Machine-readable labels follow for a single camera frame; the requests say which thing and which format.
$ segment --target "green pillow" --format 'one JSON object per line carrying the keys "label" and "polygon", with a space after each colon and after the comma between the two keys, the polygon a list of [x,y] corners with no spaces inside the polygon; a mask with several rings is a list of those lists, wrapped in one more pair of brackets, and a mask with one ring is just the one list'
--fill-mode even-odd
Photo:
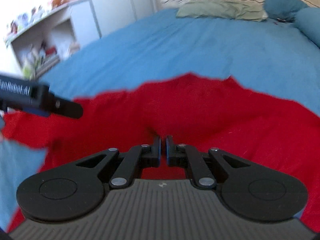
{"label": "green pillow", "polygon": [[194,0],[180,7],[177,17],[220,17],[262,21],[267,18],[261,4],[239,0]]}

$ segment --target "shelf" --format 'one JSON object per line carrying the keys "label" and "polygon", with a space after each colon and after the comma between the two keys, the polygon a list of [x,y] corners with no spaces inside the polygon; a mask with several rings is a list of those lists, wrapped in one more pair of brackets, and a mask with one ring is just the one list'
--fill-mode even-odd
{"label": "shelf", "polygon": [[38,68],[36,70],[36,77],[35,79],[39,79],[44,73],[46,73],[48,70],[53,68],[55,65],[57,65],[60,62],[60,58],[58,55],[52,56],[49,58],[42,67]]}
{"label": "shelf", "polygon": [[15,41],[18,37],[20,37],[21,35],[23,35],[25,32],[27,32],[28,30],[30,30],[32,27],[36,26],[38,23],[42,22],[43,20],[49,18],[50,16],[56,14],[59,11],[62,11],[63,9],[66,9],[72,5],[75,5],[77,3],[82,3],[84,1],[87,0],[77,0],[77,1],[72,1],[69,3],[65,3],[63,5],[60,5],[59,7],[51,10],[47,15],[45,15],[44,17],[42,17],[41,19],[35,21],[33,24],[29,25],[27,28],[21,30],[20,32],[18,32],[13,38],[10,39],[10,41],[8,41],[8,43],[12,43],[13,41]]}

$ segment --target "pillow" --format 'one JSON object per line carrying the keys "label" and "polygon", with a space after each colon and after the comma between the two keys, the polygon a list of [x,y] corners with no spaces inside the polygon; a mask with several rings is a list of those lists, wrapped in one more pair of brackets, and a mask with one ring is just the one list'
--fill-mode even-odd
{"label": "pillow", "polygon": [[308,5],[301,0],[265,0],[264,9],[271,19],[282,19],[287,22],[294,21],[296,12]]}
{"label": "pillow", "polygon": [[267,18],[261,4],[239,0],[194,0],[182,5],[177,17],[221,17],[262,21]]}
{"label": "pillow", "polygon": [[305,8],[297,12],[296,27],[320,48],[320,8]]}

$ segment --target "blue cloth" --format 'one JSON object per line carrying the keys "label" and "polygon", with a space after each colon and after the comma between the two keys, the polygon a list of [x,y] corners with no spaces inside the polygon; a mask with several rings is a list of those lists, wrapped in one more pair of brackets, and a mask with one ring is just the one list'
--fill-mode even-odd
{"label": "blue cloth", "polygon": [[4,121],[2,119],[2,117],[0,116],[0,129],[2,129],[4,127]]}
{"label": "blue cloth", "polygon": [[263,8],[271,19],[294,21],[295,13],[308,5],[301,0],[265,0]]}
{"label": "blue cloth", "polygon": [[[186,72],[233,75],[245,87],[293,99],[320,115],[320,49],[293,24],[176,19],[176,12],[160,11],[90,44],[42,80],[56,95],[74,98]],[[14,142],[0,145],[0,227],[17,206],[18,184],[36,172],[44,153]]]}
{"label": "blue cloth", "polygon": [[320,8],[305,8],[298,11],[294,23],[320,48]]}

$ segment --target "blue pillow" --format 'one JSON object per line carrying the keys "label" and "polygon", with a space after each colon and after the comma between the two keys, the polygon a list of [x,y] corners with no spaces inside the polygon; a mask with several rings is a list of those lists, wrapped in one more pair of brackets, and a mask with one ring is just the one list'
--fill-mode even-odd
{"label": "blue pillow", "polygon": [[301,0],[265,0],[264,9],[271,19],[294,21],[295,13],[308,5]]}
{"label": "blue pillow", "polygon": [[297,12],[296,27],[320,48],[320,8],[305,8]]}

